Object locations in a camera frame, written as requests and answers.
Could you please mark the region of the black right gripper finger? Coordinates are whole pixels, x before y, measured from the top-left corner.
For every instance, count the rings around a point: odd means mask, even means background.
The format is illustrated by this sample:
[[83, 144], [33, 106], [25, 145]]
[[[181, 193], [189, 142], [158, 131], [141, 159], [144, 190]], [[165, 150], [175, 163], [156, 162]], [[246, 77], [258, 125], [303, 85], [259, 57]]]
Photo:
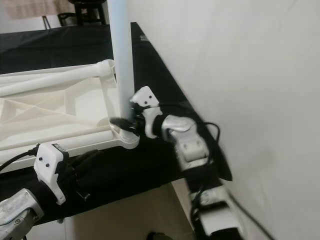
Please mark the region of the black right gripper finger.
[[134, 131], [134, 123], [129, 119], [115, 117], [115, 118], [110, 118], [109, 122], [111, 125], [116, 126], [117, 128], [123, 131], [128, 131], [128, 132]]

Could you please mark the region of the white plastic children table top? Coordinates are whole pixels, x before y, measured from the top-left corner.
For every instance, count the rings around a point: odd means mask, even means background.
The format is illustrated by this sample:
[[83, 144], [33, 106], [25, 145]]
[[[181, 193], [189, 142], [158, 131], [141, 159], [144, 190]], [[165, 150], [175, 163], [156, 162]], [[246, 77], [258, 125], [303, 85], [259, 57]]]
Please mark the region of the white plastic children table top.
[[41, 141], [113, 130], [124, 149], [140, 139], [110, 124], [121, 105], [115, 74], [0, 97], [0, 151]]

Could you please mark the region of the beige cloth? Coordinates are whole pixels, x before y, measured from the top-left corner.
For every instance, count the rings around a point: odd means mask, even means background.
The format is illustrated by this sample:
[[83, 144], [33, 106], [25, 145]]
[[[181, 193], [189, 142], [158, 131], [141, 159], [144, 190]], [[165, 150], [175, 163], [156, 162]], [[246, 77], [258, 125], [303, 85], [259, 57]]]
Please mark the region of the beige cloth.
[[69, 0], [0, 0], [11, 19], [39, 18], [63, 13], [74, 13]]

